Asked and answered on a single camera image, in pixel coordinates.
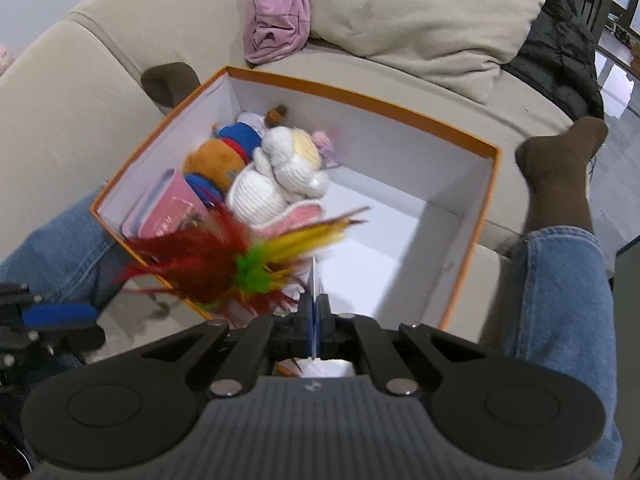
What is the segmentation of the pink cloth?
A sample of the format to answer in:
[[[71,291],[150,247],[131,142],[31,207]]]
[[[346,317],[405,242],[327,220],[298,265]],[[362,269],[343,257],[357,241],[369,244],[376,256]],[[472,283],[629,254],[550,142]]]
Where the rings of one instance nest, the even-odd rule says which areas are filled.
[[[309,0],[248,0],[245,59],[252,65],[280,61],[306,46],[310,29]]]

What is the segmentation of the beige cushion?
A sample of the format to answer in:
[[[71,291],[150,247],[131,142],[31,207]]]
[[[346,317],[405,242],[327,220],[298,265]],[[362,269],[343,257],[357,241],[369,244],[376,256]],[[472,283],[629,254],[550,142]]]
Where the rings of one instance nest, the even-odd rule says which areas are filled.
[[[309,0],[314,36],[483,104],[546,0]]]

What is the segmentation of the colourful feather toy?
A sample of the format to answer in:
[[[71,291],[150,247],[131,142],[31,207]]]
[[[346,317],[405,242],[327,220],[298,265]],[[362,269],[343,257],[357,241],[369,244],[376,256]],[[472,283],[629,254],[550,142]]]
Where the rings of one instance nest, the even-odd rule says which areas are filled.
[[[361,224],[363,206],[339,216],[296,226],[260,238],[239,222],[227,206],[217,204],[207,217],[159,237],[130,240],[138,257],[127,263],[117,279],[154,275],[163,288],[145,288],[145,294],[167,294],[191,301],[200,309],[228,320],[235,304],[254,315],[295,300],[284,290],[305,285],[303,270],[320,250],[340,242],[345,232]]]

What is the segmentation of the orange blue plush bear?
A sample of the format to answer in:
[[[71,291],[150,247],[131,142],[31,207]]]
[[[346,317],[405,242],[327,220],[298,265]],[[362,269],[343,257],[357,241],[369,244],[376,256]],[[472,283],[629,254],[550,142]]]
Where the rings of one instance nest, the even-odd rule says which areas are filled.
[[[282,126],[286,116],[285,105],[270,108],[263,115],[241,112],[231,124],[213,125],[212,135],[186,155],[184,180],[206,207],[224,201],[235,178],[253,160],[264,135],[270,128]]]

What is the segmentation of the black puffer jacket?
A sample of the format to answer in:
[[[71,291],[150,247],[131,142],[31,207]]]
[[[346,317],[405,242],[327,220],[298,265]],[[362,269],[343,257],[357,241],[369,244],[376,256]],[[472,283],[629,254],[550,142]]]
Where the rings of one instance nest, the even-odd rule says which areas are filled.
[[[503,69],[570,119],[602,119],[595,56],[596,43],[574,0],[546,0],[518,54]]]

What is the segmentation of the left leg brown sock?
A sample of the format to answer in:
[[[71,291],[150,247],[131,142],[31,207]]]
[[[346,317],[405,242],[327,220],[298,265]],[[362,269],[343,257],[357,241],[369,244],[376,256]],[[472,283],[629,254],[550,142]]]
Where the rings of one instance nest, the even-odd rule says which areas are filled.
[[[175,108],[201,81],[189,64],[171,62],[145,70],[141,83],[155,104]],[[1,258],[1,283],[24,283],[48,304],[88,302],[99,312],[106,308],[126,283],[122,274],[132,258],[89,211],[99,191],[26,234]],[[1,213],[9,219],[1,220],[1,234],[9,220],[27,222],[31,211],[16,202],[2,197]]]

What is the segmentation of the white crochet bunny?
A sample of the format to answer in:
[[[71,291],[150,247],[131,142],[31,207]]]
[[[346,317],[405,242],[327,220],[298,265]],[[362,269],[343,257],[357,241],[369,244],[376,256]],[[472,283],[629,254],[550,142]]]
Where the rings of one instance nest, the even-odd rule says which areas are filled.
[[[227,207],[260,238],[320,220],[330,183],[324,168],[332,153],[333,142],[323,131],[269,129],[253,161],[233,181]]]

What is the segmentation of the orange cardboard box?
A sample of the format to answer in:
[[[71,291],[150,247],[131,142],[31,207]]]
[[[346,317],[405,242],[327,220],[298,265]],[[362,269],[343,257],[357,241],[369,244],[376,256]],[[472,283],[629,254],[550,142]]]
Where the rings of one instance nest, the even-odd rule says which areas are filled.
[[[227,66],[171,112],[92,205],[113,235],[138,199],[215,122],[283,104],[291,125],[334,136],[337,165],[322,205],[360,225],[322,252],[333,307],[383,326],[446,327],[480,238],[501,154],[477,136],[395,104],[320,82]]]

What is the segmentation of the blue patterned card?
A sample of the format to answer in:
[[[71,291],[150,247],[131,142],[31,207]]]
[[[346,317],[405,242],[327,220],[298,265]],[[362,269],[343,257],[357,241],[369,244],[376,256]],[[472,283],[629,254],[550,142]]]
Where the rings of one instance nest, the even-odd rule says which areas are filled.
[[[304,358],[293,360],[299,376],[307,378],[354,376],[352,363],[336,357],[340,341],[337,339],[335,318],[314,257],[310,259],[306,289],[299,296],[297,313],[305,317],[303,333],[307,352]]]

